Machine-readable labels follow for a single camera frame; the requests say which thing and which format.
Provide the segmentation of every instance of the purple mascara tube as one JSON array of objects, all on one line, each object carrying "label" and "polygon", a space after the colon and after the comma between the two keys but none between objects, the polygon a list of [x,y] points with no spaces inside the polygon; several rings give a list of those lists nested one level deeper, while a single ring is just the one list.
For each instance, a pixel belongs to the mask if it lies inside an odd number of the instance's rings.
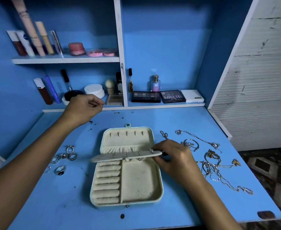
[{"label": "purple mascara tube", "polygon": [[59,100],[59,98],[58,98],[58,96],[57,96],[57,93],[56,93],[56,91],[55,91],[55,89],[54,89],[54,86],[52,85],[52,82],[51,82],[51,80],[50,80],[50,77],[49,77],[49,76],[45,76],[45,78],[46,78],[46,83],[48,84],[48,87],[49,87],[49,89],[51,90],[51,93],[52,93],[52,95],[53,95],[53,97],[54,97],[56,103],[61,103],[61,101]]}]

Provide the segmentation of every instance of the tabletop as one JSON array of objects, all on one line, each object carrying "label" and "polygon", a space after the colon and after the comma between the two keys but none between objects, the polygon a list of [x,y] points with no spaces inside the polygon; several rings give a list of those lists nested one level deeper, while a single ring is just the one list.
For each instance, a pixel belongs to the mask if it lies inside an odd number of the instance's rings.
[{"label": "tabletop", "polygon": [[[44,113],[7,162],[22,152],[61,114]],[[91,204],[89,193],[96,164],[89,162],[89,159],[99,154],[106,129],[124,127],[126,123],[132,127],[150,127],[156,143],[164,140],[160,131],[179,143],[185,139],[196,140],[200,145],[193,152],[196,161],[203,161],[209,149],[221,157],[221,165],[231,165],[233,159],[237,159],[241,166],[219,168],[220,173],[233,187],[249,188],[254,192],[253,195],[242,190],[234,191],[220,181],[207,177],[230,213],[238,222],[260,221],[257,212],[267,210],[272,211],[276,218],[281,218],[278,207],[204,107],[102,111],[92,121],[75,129],[56,153],[64,153],[67,145],[74,145],[77,159],[63,159],[50,164],[51,170],[42,175],[9,230],[154,229],[200,225],[197,211],[183,188],[163,171],[164,195],[158,203],[99,209]],[[185,132],[177,135],[176,130],[190,132],[210,143],[218,143],[222,153]],[[54,170],[61,165],[66,166],[66,171],[58,176]]]}]

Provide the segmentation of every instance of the floor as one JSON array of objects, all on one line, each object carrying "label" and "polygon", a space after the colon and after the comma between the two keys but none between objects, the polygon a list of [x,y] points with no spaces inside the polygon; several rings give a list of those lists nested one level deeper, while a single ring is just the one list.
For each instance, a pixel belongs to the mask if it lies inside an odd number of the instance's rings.
[{"label": "floor", "polygon": [[[281,148],[242,151],[239,154],[281,210]],[[241,226],[244,230],[281,230],[281,220],[250,222]],[[206,228],[181,229],[204,230]]]}]

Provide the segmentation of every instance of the person's right arm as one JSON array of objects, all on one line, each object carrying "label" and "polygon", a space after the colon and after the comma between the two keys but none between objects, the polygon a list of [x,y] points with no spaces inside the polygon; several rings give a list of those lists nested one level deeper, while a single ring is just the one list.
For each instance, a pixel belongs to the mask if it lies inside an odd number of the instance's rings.
[{"label": "person's right arm", "polygon": [[153,159],[190,195],[207,229],[242,230],[214,188],[203,177],[188,147],[167,139],[156,144],[153,149],[164,151],[171,156],[169,162],[162,157],[153,157]]}]

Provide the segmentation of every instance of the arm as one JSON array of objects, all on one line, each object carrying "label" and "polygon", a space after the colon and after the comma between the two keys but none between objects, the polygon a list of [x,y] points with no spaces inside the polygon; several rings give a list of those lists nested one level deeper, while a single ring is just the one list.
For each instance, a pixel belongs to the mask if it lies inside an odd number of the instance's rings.
[{"label": "arm", "polygon": [[103,104],[94,95],[72,98],[51,127],[0,169],[0,230],[12,223],[64,139],[101,112]]},{"label": "arm", "polygon": [[153,159],[190,195],[209,230],[242,230],[214,188],[203,177],[188,147],[168,139],[156,144],[154,149],[165,151],[171,156],[169,162],[161,157]]}]

